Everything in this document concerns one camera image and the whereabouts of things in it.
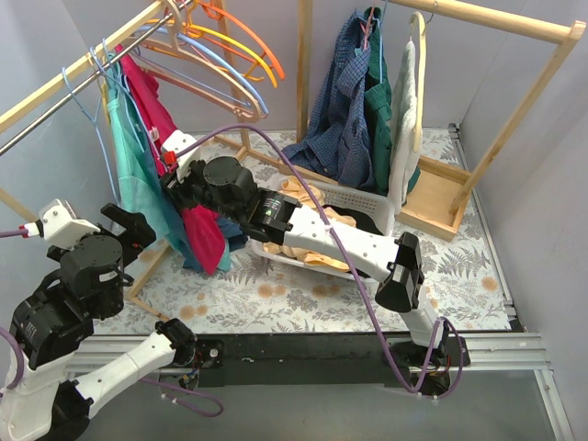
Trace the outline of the magenta garment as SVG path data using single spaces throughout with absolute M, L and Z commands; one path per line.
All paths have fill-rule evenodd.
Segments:
M 179 130 L 171 115 L 159 101 L 159 84 L 155 77 L 141 68 L 129 55 L 119 61 L 123 78 L 137 105 L 141 121 L 151 139 L 152 157 L 160 177 L 176 177 L 187 181 L 188 162 L 180 152 L 195 140 Z M 230 246 L 218 225 L 219 215 L 197 206 L 182 208 L 174 204 L 178 238 L 187 249 L 185 263 L 189 269 L 208 275 L 231 268 Z

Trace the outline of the beige t shirt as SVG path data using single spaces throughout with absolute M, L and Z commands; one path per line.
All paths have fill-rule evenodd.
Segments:
M 301 233 L 303 227 L 310 227 L 311 232 L 317 232 L 318 228 L 323 228 L 319 238 L 325 239 L 328 237 L 332 240 L 319 216 L 319 210 L 314 203 L 315 198 L 328 220 L 332 221 L 333 224 L 346 225 L 352 228 L 357 226 L 357 221 L 351 215 L 339 214 L 334 208 L 327 206 L 326 192 L 323 189 L 311 183 L 308 184 L 308 187 L 311 192 L 307 191 L 297 177 L 291 175 L 281 182 L 278 189 L 282 196 L 296 199 L 301 205 L 301 209 L 295 210 L 294 218 L 292 219 L 294 221 L 294 233 Z M 282 254 L 286 258 L 295 259 L 305 266 L 329 269 L 339 273 L 349 271 L 349 266 L 345 261 L 337 260 L 329 254 L 319 253 L 319 250 L 323 249 L 323 243 L 319 246 L 314 244 L 311 248 L 300 247 L 300 244 L 300 240 L 293 243 L 290 239 L 287 239 L 284 244 L 265 242 L 263 243 L 263 251 L 268 254 Z

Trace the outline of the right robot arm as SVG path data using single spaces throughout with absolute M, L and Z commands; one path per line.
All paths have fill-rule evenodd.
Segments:
M 163 192 L 180 209 L 206 208 L 239 225 L 251 238 L 303 248 L 348 262 L 378 281 L 377 304 L 400 314 L 415 343 L 417 357 L 436 365 L 449 353 L 448 328 L 428 300 L 420 300 L 424 283 L 418 238 L 394 239 L 329 220 L 295 198 L 260 187 L 251 171 L 229 156 L 193 161 L 187 175 L 168 172 Z

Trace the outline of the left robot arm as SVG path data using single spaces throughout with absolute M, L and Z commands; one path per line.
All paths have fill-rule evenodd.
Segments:
M 75 440 L 110 400 L 157 368 L 183 368 L 196 355 L 196 336 L 178 319 L 158 322 L 142 343 L 92 373 L 68 379 L 67 367 L 94 322 L 119 314 L 124 289 L 134 283 L 125 267 L 156 234 L 145 216 L 108 203 L 101 213 L 122 227 L 115 234 L 79 218 L 54 199 L 15 236 L 39 236 L 58 268 L 14 310 L 1 335 L 12 348 L 1 389 L 4 440 Z

